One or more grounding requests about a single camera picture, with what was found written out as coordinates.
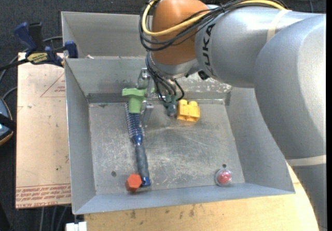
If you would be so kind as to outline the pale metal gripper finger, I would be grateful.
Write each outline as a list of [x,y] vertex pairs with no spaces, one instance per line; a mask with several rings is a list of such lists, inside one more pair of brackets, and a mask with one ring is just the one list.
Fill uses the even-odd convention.
[[147,127],[151,113],[154,109],[153,104],[143,104],[141,108],[141,124],[142,127]]

